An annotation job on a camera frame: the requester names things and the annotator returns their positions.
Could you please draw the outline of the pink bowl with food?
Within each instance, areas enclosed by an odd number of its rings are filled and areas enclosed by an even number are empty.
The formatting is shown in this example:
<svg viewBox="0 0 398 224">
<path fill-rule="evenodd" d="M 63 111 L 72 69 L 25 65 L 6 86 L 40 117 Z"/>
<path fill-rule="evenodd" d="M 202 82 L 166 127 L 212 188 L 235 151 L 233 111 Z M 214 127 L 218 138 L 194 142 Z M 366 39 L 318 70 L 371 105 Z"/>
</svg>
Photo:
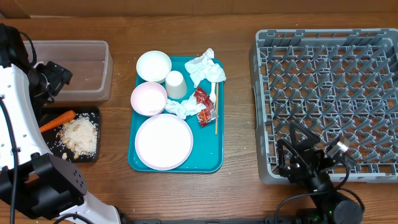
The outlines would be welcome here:
<svg viewBox="0 0 398 224">
<path fill-rule="evenodd" d="M 131 94 L 133 110 L 143 116 L 155 116 L 163 112 L 167 103 L 165 88 L 156 82 L 144 82 Z"/>
</svg>

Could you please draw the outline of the orange carrot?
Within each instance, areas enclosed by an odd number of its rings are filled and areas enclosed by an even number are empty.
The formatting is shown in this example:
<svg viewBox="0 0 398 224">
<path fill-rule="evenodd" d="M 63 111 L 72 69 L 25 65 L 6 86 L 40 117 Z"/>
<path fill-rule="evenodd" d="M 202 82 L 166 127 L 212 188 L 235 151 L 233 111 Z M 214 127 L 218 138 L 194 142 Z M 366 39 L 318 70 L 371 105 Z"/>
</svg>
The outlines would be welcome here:
<svg viewBox="0 0 398 224">
<path fill-rule="evenodd" d="M 43 133 L 50 129 L 56 128 L 57 126 L 63 125 L 71 120 L 73 120 L 76 116 L 76 113 L 73 110 L 66 111 L 55 119 L 49 121 L 40 127 L 40 132 Z"/>
</svg>

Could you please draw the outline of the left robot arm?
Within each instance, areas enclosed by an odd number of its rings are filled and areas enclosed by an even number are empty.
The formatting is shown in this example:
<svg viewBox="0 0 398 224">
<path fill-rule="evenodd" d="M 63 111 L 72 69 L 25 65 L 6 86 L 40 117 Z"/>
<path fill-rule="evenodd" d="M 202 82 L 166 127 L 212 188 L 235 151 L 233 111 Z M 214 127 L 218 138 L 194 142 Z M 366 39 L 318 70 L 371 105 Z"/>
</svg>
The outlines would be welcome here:
<svg viewBox="0 0 398 224">
<path fill-rule="evenodd" d="M 60 223 L 129 223 L 125 213 L 89 193 L 79 168 L 52 154 L 39 131 L 44 104 L 52 103 L 72 73 L 28 55 L 27 34 L 1 24 L 1 200 L 30 219 Z"/>
</svg>

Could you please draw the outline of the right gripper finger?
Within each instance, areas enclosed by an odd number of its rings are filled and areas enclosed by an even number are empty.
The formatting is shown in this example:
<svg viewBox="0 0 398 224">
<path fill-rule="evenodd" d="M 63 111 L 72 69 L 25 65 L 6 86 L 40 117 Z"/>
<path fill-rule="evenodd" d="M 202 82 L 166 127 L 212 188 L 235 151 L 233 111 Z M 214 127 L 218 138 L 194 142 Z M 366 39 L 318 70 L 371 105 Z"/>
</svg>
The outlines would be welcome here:
<svg viewBox="0 0 398 224">
<path fill-rule="evenodd" d="M 298 141 L 296 138 L 296 132 L 302 133 L 305 136 L 305 139 Z M 289 135 L 292 146 L 296 151 L 310 149 L 321 141 L 319 135 L 313 133 L 305 126 L 302 126 L 294 121 L 289 123 Z"/>
<path fill-rule="evenodd" d="M 291 170 L 291 165 L 286 164 L 285 161 L 285 151 L 288 150 L 291 152 L 293 149 L 291 143 L 286 141 L 285 139 L 279 139 L 277 141 L 277 151 L 278 151 L 278 161 L 279 161 L 279 169 L 280 170 Z"/>
</svg>

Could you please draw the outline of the white bowl with peanuts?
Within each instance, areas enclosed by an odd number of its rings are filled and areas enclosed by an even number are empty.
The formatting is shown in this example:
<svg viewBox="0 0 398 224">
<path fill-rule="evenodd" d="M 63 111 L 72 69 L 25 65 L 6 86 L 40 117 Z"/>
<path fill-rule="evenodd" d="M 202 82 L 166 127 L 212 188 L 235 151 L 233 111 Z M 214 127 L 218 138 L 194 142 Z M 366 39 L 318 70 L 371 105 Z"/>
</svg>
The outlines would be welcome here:
<svg viewBox="0 0 398 224">
<path fill-rule="evenodd" d="M 163 83 L 171 69 L 170 57 L 158 50 L 142 54 L 136 63 L 137 74 L 147 82 Z"/>
</svg>

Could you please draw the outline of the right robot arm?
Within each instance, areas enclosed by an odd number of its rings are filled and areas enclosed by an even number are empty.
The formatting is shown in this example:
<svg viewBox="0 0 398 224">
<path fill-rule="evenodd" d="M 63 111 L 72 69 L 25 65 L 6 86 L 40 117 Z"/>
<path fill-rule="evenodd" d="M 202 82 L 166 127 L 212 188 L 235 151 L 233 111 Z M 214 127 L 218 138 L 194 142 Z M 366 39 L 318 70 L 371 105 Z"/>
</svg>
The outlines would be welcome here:
<svg viewBox="0 0 398 224">
<path fill-rule="evenodd" d="M 325 150 L 316 149 L 320 136 L 291 122 L 289 139 L 277 141 L 279 175 L 308 192 L 281 202 L 274 223 L 360 223 L 365 205 L 358 195 L 343 186 L 357 162 L 348 153 L 349 140 L 336 137 Z M 294 216 L 281 217 L 281 208 L 302 197 L 310 197 L 314 208 L 298 209 Z"/>
</svg>

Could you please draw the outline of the white paper cup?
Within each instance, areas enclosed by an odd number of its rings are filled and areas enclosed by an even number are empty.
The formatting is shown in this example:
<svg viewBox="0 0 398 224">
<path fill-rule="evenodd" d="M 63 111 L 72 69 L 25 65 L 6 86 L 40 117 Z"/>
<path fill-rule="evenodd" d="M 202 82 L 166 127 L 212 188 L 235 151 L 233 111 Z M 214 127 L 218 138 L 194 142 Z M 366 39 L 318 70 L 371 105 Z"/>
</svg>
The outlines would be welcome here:
<svg viewBox="0 0 398 224">
<path fill-rule="evenodd" d="M 165 89 L 169 98 L 181 99 L 187 94 L 187 84 L 181 72 L 170 71 L 165 78 Z"/>
</svg>

